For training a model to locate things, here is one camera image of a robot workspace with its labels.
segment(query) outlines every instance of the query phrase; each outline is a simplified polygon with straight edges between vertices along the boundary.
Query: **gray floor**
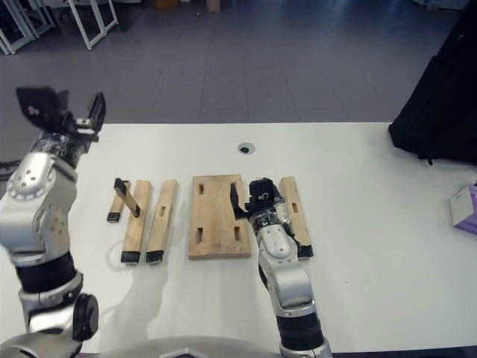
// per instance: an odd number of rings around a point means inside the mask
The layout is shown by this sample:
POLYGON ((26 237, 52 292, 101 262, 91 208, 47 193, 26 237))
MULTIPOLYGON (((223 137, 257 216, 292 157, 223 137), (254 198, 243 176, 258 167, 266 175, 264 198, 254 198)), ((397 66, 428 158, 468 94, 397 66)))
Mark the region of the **gray floor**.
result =
POLYGON ((36 136, 14 95, 31 84, 69 89, 76 116, 103 90, 108 123, 391 121, 458 18, 409 0, 222 4, 147 7, 93 51, 73 29, 0 56, 0 160, 36 136))

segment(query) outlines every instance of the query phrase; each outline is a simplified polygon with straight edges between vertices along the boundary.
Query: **black bag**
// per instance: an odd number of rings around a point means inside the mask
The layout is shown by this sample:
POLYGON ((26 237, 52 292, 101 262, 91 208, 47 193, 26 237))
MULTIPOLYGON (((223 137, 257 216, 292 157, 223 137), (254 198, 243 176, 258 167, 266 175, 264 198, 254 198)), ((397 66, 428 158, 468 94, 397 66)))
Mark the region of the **black bag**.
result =
POLYGON ((396 147, 430 163, 477 163, 477 0, 470 0, 389 133, 396 147))

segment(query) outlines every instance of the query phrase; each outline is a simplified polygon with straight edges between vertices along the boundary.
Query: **robotic arm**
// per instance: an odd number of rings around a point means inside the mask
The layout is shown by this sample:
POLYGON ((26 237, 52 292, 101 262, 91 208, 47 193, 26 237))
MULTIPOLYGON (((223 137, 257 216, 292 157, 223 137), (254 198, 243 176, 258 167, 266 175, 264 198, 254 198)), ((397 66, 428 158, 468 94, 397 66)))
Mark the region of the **robotic arm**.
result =
POLYGON ((72 357, 98 329, 98 302, 81 293, 83 275, 69 252, 68 212, 76 198, 80 156, 98 141, 104 96, 96 95, 87 119, 73 119, 66 110, 67 92, 49 87, 16 92, 23 114, 42 134, 0 201, 0 244, 22 284, 28 333, 1 345, 0 356, 72 357))
POLYGON ((236 219, 248 219, 259 244, 259 273, 277 317, 280 352, 287 358, 330 358, 312 285, 298 261, 298 244, 288 225, 284 200, 270 179, 255 180, 249 188, 247 212, 239 207, 233 185, 230 200, 236 219))
MULTIPOLYGON (((86 119, 73 119, 66 94, 49 87, 17 90, 20 107, 42 134, 20 163, 0 200, 0 245, 22 284, 26 334, 0 345, 1 358, 72 358, 98 330, 98 302, 81 293, 83 275, 69 252, 68 212, 76 198, 75 168, 98 141, 106 114, 99 93, 86 119)), ((287 358, 331 358, 318 320, 309 277, 300 265, 283 199, 269 179, 250 184, 250 203, 237 219, 248 219, 259 243, 259 273, 270 293, 287 358)), ((100 357, 275 357, 252 344, 230 339, 162 339, 100 357)))

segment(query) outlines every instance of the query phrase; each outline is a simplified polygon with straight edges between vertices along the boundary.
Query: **purple box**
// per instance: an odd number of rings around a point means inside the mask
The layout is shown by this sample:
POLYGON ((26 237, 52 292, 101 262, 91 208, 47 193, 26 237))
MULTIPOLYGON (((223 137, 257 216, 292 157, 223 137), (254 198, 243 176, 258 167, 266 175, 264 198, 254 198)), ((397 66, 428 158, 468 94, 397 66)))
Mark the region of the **purple box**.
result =
POLYGON ((465 186, 449 202, 452 225, 477 234, 477 184, 465 186))

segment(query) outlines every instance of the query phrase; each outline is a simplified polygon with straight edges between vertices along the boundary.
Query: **wooden block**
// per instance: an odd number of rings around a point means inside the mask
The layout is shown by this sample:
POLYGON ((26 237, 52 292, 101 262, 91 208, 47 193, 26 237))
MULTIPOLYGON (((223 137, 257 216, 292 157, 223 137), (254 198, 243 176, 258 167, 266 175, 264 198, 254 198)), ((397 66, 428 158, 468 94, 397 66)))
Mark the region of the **wooden block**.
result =
POLYGON ((295 235, 295 240, 300 243, 298 257, 313 257, 312 241, 306 227, 295 178, 282 178, 279 184, 279 191, 285 198, 286 207, 291 214, 290 227, 295 235))
MULTIPOLYGON (((123 180, 124 185, 129 188, 131 187, 131 182, 128 180, 123 180)), ((114 196, 113 203, 111 204, 110 212, 107 214, 108 222, 118 222, 121 217, 122 208, 124 207, 124 201, 119 197, 118 194, 114 196)))
POLYGON ((151 190, 151 182, 147 180, 138 180, 136 182, 136 187, 134 188, 134 198, 141 208, 141 212, 137 218, 135 218, 132 213, 129 215, 126 237, 124 238, 124 244, 122 246, 122 263, 139 262, 151 190))
POLYGON ((206 0, 207 10, 210 13, 220 13, 221 12, 221 0, 206 0))
POLYGON ((146 263, 160 263, 167 244, 169 226, 171 224, 172 207, 177 190, 177 180, 166 180, 162 183, 156 214, 149 236, 146 263))
POLYGON ((193 178, 189 259, 250 257, 248 223, 235 220, 231 183, 236 185, 238 202, 244 207, 240 175, 193 178))

